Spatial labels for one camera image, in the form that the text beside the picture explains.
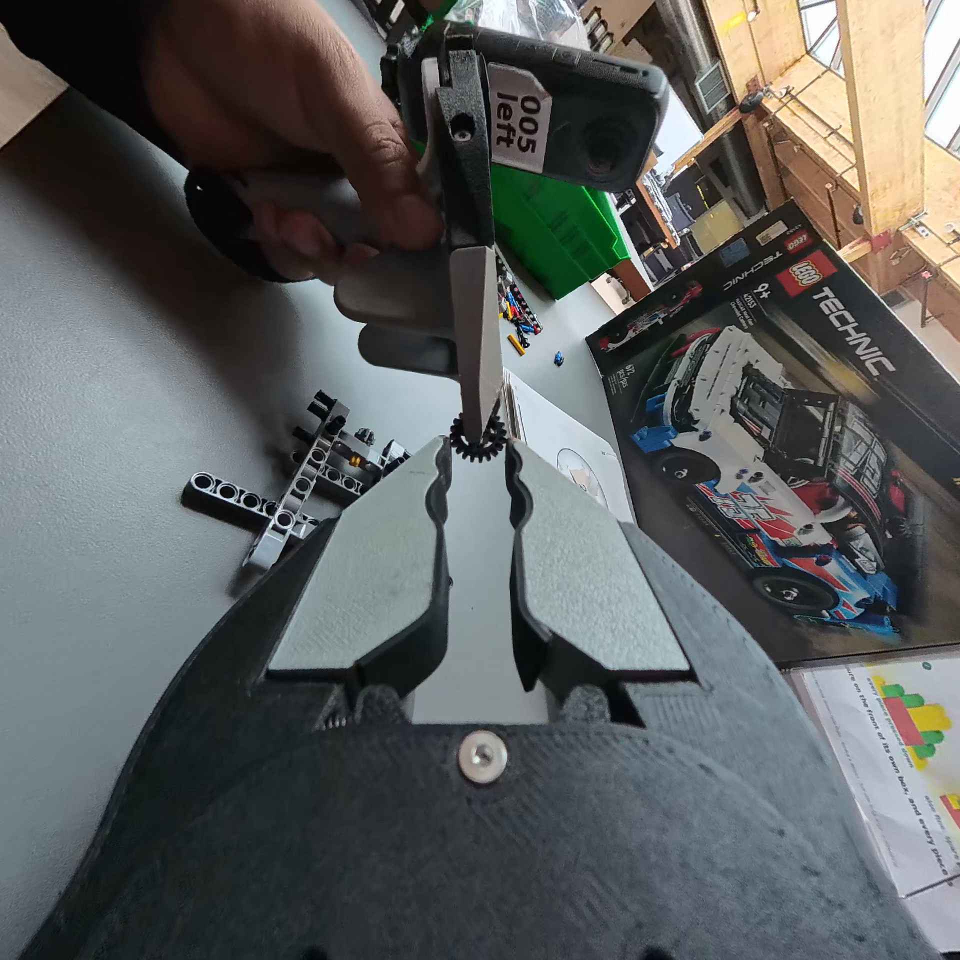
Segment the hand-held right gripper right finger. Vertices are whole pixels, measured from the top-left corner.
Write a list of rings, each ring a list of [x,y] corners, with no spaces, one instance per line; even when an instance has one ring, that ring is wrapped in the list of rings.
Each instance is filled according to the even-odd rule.
[[[513,530],[510,622],[524,690],[692,678],[627,534],[606,507],[519,440],[505,477]]]

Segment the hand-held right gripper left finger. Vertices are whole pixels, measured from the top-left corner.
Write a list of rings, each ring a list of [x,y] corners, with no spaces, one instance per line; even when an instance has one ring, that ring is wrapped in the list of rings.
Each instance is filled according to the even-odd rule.
[[[436,671],[449,639],[450,480],[450,440],[433,438],[341,514],[271,675],[342,684],[350,698],[376,686],[407,698]]]

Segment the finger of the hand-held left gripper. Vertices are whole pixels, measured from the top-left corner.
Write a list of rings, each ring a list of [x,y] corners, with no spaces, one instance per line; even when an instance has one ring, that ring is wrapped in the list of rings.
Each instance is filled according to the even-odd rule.
[[[479,443],[502,383],[497,266],[490,246],[455,249],[449,258],[453,330],[462,399],[462,436]]]

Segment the grey lego frame assembly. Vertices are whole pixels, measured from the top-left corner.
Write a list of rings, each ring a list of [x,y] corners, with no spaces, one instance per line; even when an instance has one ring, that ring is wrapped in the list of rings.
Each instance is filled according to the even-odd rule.
[[[348,507],[407,460],[410,453],[396,440],[377,447],[375,433],[347,427],[350,408],[322,390],[308,407],[316,425],[294,428],[293,472],[281,495],[262,496],[207,471],[194,473],[181,492],[181,504],[254,535],[243,567],[270,570],[291,546],[308,539],[320,521],[306,512],[318,494]]]

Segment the black lego gear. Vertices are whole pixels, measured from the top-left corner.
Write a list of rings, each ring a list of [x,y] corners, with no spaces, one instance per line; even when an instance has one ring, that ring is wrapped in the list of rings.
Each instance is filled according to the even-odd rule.
[[[480,439],[466,438],[462,415],[453,419],[448,438],[451,450],[470,462],[487,462],[494,459],[505,449],[508,441],[507,430],[498,414],[498,409],[494,409],[491,413]]]

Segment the person's left forearm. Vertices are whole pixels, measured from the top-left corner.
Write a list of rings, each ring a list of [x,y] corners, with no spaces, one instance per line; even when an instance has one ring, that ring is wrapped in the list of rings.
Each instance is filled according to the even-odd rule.
[[[184,157],[150,105],[141,57],[157,2],[3,1],[15,47],[176,162]]]

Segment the pile of small lego pieces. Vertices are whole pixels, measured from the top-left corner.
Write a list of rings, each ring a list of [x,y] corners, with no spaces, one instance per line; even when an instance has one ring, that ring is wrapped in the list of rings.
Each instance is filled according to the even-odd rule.
[[[508,341],[523,355],[531,346],[531,338],[540,335],[543,327],[532,307],[527,302],[510,268],[499,251],[494,252],[499,314],[509,323],[512,332]]]

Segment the lego car set box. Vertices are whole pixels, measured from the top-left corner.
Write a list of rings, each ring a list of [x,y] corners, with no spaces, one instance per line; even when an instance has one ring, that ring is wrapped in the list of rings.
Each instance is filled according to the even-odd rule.
[[[775,664],[958,643],[958,379],[794,201],[585,342],[639,529]]]

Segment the person's left hand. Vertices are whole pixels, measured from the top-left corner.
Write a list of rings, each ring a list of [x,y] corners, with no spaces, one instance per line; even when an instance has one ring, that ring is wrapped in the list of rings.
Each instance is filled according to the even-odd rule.
[[[258,245],[283,279],[332,284],[376,250],[441,239],[400,114],[318,3],[150,2],[139,62],[151,112],[188,165],[236,175],[328,155],[356,190],[373,246],[342,246],[304,210],[255,204]]]

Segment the white instruction booklet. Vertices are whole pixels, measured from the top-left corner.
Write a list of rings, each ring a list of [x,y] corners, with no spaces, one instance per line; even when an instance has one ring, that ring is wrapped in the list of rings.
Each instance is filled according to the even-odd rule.
[[[501,386],[501,418],[511,439],[524,443],[619,522],[634,520],[614,448],[507,369]]]

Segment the green plastic bin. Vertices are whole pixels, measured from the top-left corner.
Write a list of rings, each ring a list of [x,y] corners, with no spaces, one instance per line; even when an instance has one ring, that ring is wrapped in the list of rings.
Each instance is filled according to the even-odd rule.
[[[497,243],[553,299],[630,258],[609,194],[499,164],[489,174]]]

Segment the wooden beam structure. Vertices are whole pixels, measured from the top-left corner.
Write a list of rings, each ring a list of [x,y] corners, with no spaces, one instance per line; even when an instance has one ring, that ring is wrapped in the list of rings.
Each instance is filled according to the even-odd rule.
[[[795,200],[878,293],[958,337],[958,2],[657,2],[742,209]]]

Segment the laminated instruction sheet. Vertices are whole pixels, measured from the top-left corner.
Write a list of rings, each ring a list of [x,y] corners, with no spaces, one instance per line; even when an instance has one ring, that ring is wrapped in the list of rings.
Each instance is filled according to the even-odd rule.
[[[787,673],[898,894],[958,909],[958,650]]]

